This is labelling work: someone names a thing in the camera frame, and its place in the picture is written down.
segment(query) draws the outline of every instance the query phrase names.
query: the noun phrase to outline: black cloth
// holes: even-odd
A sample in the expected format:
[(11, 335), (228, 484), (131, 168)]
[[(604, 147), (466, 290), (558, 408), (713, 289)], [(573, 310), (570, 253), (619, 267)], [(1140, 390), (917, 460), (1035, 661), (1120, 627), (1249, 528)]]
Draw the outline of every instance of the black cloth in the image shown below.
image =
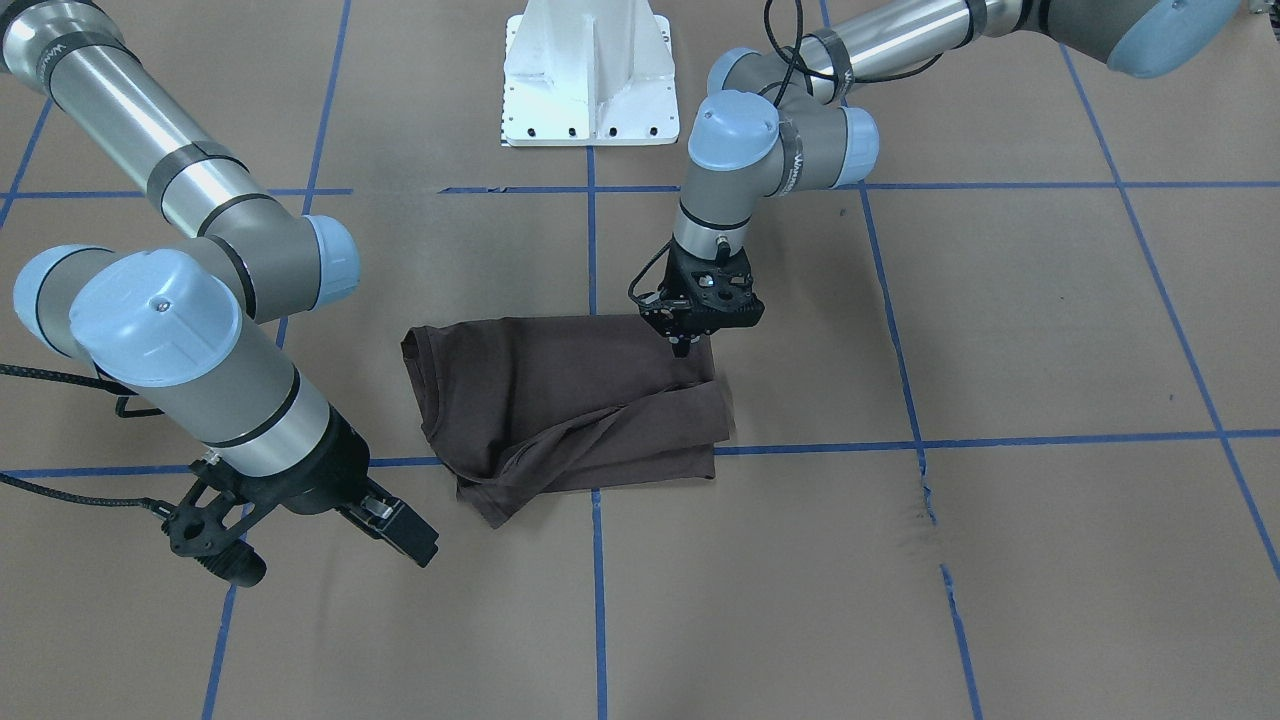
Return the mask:
[(538, 493), (716, 475), (728, 438), (710, 342), (684, 360), (635, 315), (413, 328), (422, 432), (494, 528)]

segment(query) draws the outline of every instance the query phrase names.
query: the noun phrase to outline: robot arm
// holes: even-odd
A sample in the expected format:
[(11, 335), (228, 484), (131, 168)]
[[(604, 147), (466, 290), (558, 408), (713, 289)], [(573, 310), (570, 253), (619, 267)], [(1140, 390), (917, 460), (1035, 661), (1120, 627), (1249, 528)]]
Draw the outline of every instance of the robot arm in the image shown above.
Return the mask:
[[(689, 170), (655, 292), (631, 299), (677, 356), (764, 313), (744, 243), (755, 202), (861, 181), (879, 133), (856, 108), (824, 108), (979, 37), (1041, 32), (1134, 77), (1171, 72), (1235, 12), (1234, 0), (896, 0), (818, 29), (790, 50), (721, 56), (689, 137)], [(650, 265), (662, 256), (650, 261)], [(641, 275), (649, 266), (641, 270)]]
[[(38, 340), (146, 397), (209, 447), (192, 465), (198, 480), (165, 512), (173, 551), (252, 585), (265, 565), (239, 538), (283, 505), (337, 510), (425, 566), (435, 530), (367, 478), (369, 446), (255, 327), (356, 288), (360, 259), (346, 228), (280, 206), (92, 3), (0, 0), (0, 69), (47, 94), (187, 237), (124, 258), (55, 247), (14, 288)], [(197, 505), (207, 489), (218, 496)], [(228, 528), (241, 505), (252, 510)]]

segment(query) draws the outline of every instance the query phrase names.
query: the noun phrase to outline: white plastic stand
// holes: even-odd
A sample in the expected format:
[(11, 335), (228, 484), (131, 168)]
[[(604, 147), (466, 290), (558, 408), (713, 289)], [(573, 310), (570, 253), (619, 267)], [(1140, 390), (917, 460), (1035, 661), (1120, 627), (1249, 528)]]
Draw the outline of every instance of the white plastic stand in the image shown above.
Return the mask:
[(680, 136), (671, 23), (648, 0), (529, 0), (507, 20), (504, 145), (664, 145)]

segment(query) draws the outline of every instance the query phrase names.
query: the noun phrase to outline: dark towel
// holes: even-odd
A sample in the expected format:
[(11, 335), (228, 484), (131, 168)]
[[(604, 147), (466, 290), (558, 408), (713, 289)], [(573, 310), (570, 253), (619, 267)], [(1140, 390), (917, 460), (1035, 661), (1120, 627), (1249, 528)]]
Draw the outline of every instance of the dark towel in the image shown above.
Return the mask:
[(635, 315), (413, 328), (422, 432), (494, 528), (541, 492), (716, 475), (728, 414), (704, 338), (685, 360)]

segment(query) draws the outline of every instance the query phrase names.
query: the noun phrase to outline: blue joint cap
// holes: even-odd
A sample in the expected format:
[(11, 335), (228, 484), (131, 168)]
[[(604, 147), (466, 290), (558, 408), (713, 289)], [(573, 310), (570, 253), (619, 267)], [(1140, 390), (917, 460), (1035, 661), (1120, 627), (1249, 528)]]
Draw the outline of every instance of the blue joint cap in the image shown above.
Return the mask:
[(328, 215), (302, 215), (316, 232), (320, 247), (320, 293), (312, 309), (337, 302), (360, 284), (360, 250), (346, 225)]
[(137, 252), (84, 284), (72, 334), (109, 375), (136, 387), (204, 377), (230, 355), (244, 311), (232, 291), (178, 250)]
[(845, 111), (845, 164), (836, 178), (837, 187), (855, 183), (876, 169), (879, 159), (879, 128), (872, 114), (861, 108), (841, 108)]
[(1107, 67), (1137, 78), (1172, 72), (1213, 40), (1239, 5), (1236, 0), (1161, 0), (1120, 38)]
[(735, 47), (721, 55), (712, 65), (712, 72), (707, 73), (707, 95), (716, 95), (724, 90), (724, 83), (728, 82), (728, 74), (733, 72), (733, 65), (748, 55), (759, 55), (759, 53), (750, 47)]
[(754, 92), (722, 90), (698, 106), (689, 158), (708, 170), (740, 170), (778, 141), (778, 109)]
[(61, 245), (50, 247), (32, 258), (29, 263), (18, 273), (18, 282), (13, 286), (13, 311), (18, 314), (22, 324), (31, 331), (31, 334), (40, 338), (46, 347), (58, 352), (58, 348), (49, 342), (45, 332), (40, 328), (40, 288), (45, 286), (45, 278), (63, 260), (76, 255), (81, 250), (106, 250), (96, 245)]

